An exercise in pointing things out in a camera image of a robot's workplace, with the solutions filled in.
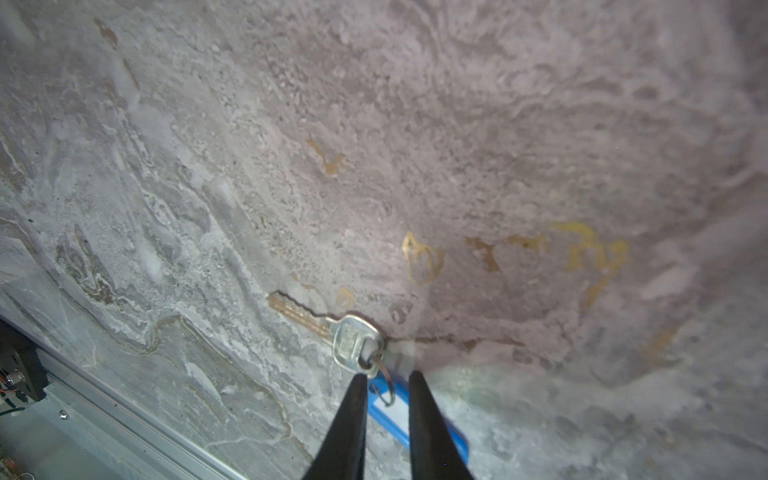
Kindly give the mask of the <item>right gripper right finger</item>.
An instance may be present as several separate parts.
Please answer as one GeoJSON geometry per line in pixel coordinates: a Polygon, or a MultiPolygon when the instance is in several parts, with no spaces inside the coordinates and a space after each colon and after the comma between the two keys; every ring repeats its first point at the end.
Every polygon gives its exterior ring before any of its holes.
{"type": "Polygon", "coordinates": [[[412,478],[472,480],[425,377],[418,370],[409,376],[409,403],[412,478]]]}

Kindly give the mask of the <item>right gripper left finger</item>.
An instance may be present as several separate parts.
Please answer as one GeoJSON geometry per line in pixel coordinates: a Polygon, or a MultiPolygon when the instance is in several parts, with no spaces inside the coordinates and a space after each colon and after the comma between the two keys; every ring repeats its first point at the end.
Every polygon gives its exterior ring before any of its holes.
{"type": "Polygon", "coordinates": [[[310,479],[364,478],[368,377],[356,374],[346,391],[314,461],[303,476],[310,479]]]}

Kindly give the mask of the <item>key with blue tag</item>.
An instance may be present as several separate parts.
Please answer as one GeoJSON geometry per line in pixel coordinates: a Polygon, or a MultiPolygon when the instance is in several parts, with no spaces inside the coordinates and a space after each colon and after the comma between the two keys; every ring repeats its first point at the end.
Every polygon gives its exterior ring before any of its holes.
{"type": "MultiPolygon", "coordinates": [[[[268,305],[295,324],[306,328],[330,346],[334,362],[342,369],[368,377],[367,420],[374,420],[410,454],[409,379],[405,380],[385,364],[387,338],[369,320],[346,314],[341,317],[315,314],[281,292],[267,297],[268,305]]],[[[449,434],[468,468],[469,444],[449,420],[443,417],[449,434]]]]}

